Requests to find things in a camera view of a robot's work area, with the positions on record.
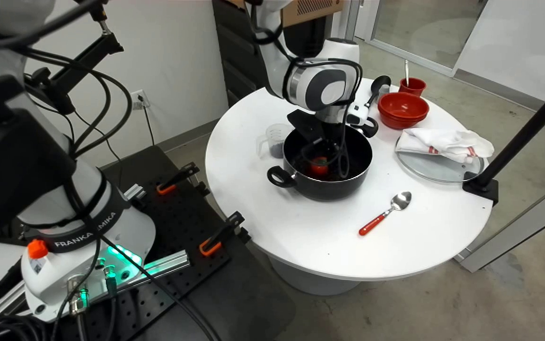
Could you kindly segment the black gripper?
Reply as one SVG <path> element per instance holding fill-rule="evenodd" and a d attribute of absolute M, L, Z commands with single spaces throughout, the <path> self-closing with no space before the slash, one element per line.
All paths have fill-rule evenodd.
<path fill-rule="evenodd" d="M 337 152 L 337 175 L 339 179 L 348 179 L 350 175 L 350 154 L 344 144 L 346 125 L 342 124 L 323 124 L 312 114 L 303 110 L 293 110 L 287 114 L 287 122 L 293 127 L 286 139 L 289 152 L 297 154 L 297 163 L 304 169 L 316 169 L 323 165 L 321 152 L 318 148 L 331 148 Z"/>

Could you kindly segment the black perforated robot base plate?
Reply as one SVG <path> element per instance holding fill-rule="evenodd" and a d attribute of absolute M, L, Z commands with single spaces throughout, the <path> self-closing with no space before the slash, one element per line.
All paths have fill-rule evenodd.
<path fill-rule="evenodd" d="M 140 184 L 138 209 L 151 216 L 157 237 L 145 258 L 151 279 L 121 286 L 115 298 L 91 305 L 87 330 L 66 317 L 57 324 L 36 317 L 0 317 L 0 341 L 276 341 L 295 305 L 276 277 L 248 250 L 248 233 L 236 228 L 212 258 L 198 254 L 221 220 L 202 190 L 183 180 L 168 196 L 155 186 L 178 173 L 157 148 L 110 167 L 106 177 L 127 190 Z"/>

